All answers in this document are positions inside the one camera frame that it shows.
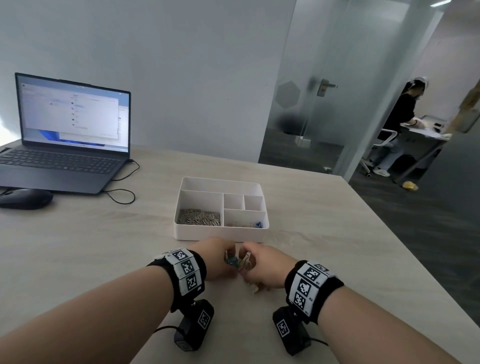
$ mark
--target door lock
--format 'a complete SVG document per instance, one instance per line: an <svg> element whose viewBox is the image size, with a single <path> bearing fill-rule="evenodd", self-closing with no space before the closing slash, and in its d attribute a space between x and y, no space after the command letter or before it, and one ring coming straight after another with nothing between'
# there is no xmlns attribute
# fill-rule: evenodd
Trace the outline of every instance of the door lock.
<svg viewBox="0 0 480 364"><path fill-rule="evenodd" d="M331 84L326 78L322 78L322 80L320 81L320 87L318 88L318 91L317 91L317 96L324 97L325 92L329 87L337 88L338 85Z"/></svg>

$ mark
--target jeans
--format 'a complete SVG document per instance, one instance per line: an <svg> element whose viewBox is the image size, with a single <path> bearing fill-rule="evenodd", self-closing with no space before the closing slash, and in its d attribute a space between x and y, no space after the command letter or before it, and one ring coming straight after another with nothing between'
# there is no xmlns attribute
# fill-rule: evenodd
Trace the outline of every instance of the jeans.
<svg viewBox="0 0 480 364"><path fill-rule="evenodd" d="M394 139L383 147L382 152L383 155L376 160L377 163L380 162L377 167L381 170L389 170L395 161L403 155L404 149L401 142Z"/></svg>

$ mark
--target office chair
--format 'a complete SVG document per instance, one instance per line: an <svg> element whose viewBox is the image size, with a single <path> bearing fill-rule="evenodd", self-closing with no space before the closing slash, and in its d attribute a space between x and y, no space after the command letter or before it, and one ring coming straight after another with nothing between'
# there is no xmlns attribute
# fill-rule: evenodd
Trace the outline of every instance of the office chair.
<svg viewBox="0 0 480 364"><path fill-rule="evenodd" d="M381 130L382 132L388 132L388 133L391 133L390 136L388 138L386 138L385 140L380 140L380 139L377 139L377 142L381 142L379 144L373 144L372 145L372 148L370 148L370 150L368 151L368 153L365 152L365 154L363 155L363 157L360 159L360 165L362 166L363 169L366 170L366 173L365 175L367 177L370 177L371 176L371 172L372 170L369 168L369 167L373 167L372 163L368 160L368 155L370 154L370 151L374 148L374 147L380 147L380 146L385 146L387 145L388 143L390 143L397 135L398 135L398 132L396 132L395 130L389 130L389 129L382 129Z"/></svg>

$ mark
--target ceiling light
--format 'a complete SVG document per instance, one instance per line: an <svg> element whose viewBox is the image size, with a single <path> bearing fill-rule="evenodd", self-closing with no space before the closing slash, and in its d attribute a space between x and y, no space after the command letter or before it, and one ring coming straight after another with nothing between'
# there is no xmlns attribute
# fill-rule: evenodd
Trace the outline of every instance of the ceiling light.
<svg viewBox="0 0 480 364"><path fill-rule="evenodd" d="M452 1L452 0L439 1L439 2L436 2L435 4L430 5L430 7L431 7L431 8L436 8L437 6L448 4L448 3L451 2L451 1Z"/></svg>

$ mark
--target black shirt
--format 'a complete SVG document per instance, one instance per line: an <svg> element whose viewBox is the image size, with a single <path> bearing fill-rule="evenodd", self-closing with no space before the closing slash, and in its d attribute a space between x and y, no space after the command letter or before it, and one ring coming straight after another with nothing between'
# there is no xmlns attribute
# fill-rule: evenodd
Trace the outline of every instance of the black shirt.
<svg viewBox="0 0 480 364"><path fill-rule="evenodd" d="M413 110L415 109L416 102L417 101L412 95L402 94L388 116L383 129L395 130L400 134L400 123L412 120L415 116ZM391 134L392 133L389 132L380 132L380 134L378 134L378 139L386 140Z"/></svg>

